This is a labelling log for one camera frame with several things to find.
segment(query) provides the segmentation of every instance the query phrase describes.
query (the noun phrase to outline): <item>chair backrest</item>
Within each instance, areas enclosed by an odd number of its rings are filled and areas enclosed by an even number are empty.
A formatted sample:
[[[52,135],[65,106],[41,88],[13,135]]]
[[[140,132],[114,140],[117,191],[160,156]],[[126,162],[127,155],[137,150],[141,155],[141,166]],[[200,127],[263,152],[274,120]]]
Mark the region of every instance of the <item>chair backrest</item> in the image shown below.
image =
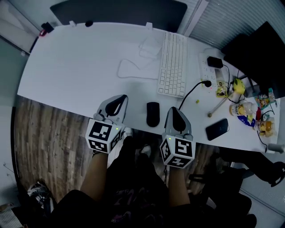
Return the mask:
[[[146,25],[177,32],[187,5],[174,0],[68,0],[50,7],[63,25],[75,23],[115,22]]]

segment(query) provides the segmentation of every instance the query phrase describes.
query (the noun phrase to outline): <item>white keyboard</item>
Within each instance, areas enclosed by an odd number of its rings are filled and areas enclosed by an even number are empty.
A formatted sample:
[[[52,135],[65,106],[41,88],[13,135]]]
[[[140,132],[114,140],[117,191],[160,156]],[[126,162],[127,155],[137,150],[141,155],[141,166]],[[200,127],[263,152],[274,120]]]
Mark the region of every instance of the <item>white keyboard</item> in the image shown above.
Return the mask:
[[[165,33],[158,93],[183,98],[186,86],[187,38]]]

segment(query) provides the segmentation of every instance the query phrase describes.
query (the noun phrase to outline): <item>wooden floor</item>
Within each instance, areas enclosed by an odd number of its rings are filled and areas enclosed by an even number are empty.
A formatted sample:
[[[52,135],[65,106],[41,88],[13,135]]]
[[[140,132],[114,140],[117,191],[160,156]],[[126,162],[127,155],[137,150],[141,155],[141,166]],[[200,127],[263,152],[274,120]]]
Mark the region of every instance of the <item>wooden floor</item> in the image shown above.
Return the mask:
[[[41,180],[59,202],[69,191],[80,188],[92,159],[92,151],[85,140],[88,120],[87,117],[19,97],[15,116],[15,152],[20,181],[26,190]],[[157,151],[153,162],[157,174],[164,179],[159,142],[155,144]],[[191,183],[187,177],[192,173],[203,174],[215,150],[213,146],[197,145],[196,159],[185,169],[187,185],[195,194],[203,185]]]

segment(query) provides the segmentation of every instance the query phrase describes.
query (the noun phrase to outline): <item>black computer mouse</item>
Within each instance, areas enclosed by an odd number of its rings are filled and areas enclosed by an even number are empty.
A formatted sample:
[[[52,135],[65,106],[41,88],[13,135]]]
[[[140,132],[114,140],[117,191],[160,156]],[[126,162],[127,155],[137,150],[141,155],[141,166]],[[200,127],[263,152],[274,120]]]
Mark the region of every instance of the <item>black computer mouse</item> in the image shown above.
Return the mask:
[[[149,102],[147,103],[147,124],[148,126],[158,126],[160,121],[159,103]]]

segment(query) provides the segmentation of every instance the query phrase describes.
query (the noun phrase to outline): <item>smartphone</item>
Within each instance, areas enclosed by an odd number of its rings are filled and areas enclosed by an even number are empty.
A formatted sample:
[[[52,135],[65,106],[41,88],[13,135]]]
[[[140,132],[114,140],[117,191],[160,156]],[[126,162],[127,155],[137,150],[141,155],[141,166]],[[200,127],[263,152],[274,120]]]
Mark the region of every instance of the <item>smartphone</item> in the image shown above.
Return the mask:
[[[206,127],[206,134],[209,141],[229,131],[228,120],[222,119],[213,125]]]

